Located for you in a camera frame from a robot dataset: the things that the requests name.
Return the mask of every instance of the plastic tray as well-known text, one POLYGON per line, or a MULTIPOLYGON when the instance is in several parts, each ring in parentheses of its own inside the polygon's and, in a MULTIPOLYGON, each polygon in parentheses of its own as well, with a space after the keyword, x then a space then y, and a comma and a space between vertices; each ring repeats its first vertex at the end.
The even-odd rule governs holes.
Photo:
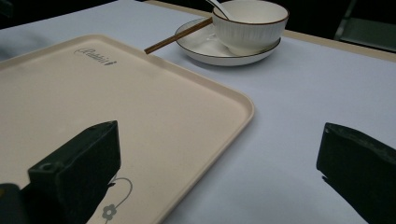
POLYGON ((161 222, 254 114, 241 92, 102 35, 1 62, 0 104, 0 180, 21 188, 53 150, 118 121, 121 169, 91 223, 161 222))

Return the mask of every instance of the white tablecloth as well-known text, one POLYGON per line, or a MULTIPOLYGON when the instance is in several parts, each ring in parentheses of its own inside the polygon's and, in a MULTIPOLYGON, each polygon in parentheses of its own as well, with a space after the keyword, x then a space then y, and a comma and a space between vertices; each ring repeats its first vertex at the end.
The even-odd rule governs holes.
MULTIPOLYGON (((145 49, 198 18, 120 0, 0 30, 0 60, 88 34, 145 49)), ((256 106, 253 121, 165 223, 365 223, 321 179, 318 149, 325 122, 396 147, 396 63, 287 37, 246 66, 199 63, 176 43, 153 54, 245 93, 256 106)))

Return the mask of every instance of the wooden chopsticks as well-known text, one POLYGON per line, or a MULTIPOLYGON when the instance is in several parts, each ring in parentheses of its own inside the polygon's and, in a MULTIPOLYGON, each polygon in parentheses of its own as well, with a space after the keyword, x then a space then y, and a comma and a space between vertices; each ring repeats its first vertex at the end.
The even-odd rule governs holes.
POLYGON ((188 28, 188 29, 176 34, 176 35, 172 35, 171 37, 166 38, 165 40, 163 40, 163 41, 161 41, 161 42, 159 42, 159 43, 157 43, 157 44, 155 44, 155 45, 153 45, 153 46, 151 46, 149 48, 146 48, 145 52, 146 52, 146 54, 150 54, 151 52, 153 52, 153 51, 155 51, 157 49, 160 49, 160 48, 162 48, 162 47, 164 47, 164 46, 166 46, 166 45, 168 45, 168 44, 170 44, 170 43, 172 43, 174 41, 177 41, 177 40, 179 40, 180 38, 182 38, 182 37, 184 37, 186 35, 189 35, 189 34, 195 32, 195 31, 197 31, 199 29, 202 29, 202 28, 206 27, 207 25, 211 24, 212 22, 213 22, 212 18, 209 18, 209 19, 206 19, 204 21, 201 21, 201 22, 193 25, 192 27, 190 27, 190 28, 188 28))

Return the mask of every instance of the ceramic bowl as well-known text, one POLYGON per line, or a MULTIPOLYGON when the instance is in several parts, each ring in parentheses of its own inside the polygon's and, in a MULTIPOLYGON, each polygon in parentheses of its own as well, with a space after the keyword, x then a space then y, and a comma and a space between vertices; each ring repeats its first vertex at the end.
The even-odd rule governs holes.
POLYGON ((227 20, 214 8, 215 34, 235 55, 251 55, 274 45, 285 30, 289 11, 260 0, 233 0, 221 3, 233 16, 227 20))

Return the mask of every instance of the plate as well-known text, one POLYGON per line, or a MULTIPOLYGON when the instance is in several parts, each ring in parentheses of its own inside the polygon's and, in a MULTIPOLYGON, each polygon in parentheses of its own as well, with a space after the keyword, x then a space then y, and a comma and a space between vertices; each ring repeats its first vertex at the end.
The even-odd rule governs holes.
MULTIPOLYGON (((192 27, 204 19, 205 18, 189 21, 183 24, 177 29, 176 34, 192 27)), ((227 47, 219 42, 219 39, 215 35, 214 26, 213 24, 210 24, 190 35, 180 38, 177 43, 188 56, 201 63, 220 66, 237 66, 255 63, 268 57, 279 45, 280 38, 274 43, 274 45, 260 53, 246 56, 237 56, 232 54, 227 49, 227 47)))

